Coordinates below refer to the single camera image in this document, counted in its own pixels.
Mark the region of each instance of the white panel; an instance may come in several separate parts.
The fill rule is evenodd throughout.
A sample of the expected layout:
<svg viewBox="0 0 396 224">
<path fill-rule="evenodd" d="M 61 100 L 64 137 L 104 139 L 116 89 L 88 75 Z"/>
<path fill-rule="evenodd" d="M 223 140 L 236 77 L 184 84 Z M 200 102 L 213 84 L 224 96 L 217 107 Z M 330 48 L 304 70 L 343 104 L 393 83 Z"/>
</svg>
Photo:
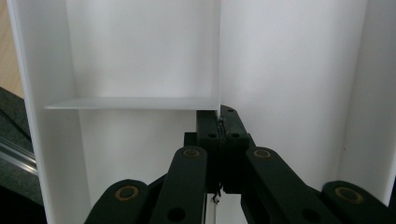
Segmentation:
<svg viewBox="0 0 396 224">
<path fill-rule="evenodd" d="M 79 96 L 218 96 L 219 1 L 66 3 Z"/>
<path fill-rule="evenodd" d="M 340 177 L 388 203 L 396 176 L 396 1 L 370 1 Z"/>
<path fill-rule="evenodd" d="M 336 178 L 366 1 L 224 1 L 222 103 L 306 183 Z"/>
<path fill-rule="evenodd" d="M 92 204 L 122 179 L 150 184 L 166 174 L 195 130 L 193 111 L 90 110 L 80 120 Z"/>
<path fill-rule="evenodd" d="M 64 1 L 8 1 L 49 223 L 82 223 L 90 211 L 76 111 L 44 105 L 75 96 Z"/>
</svg>

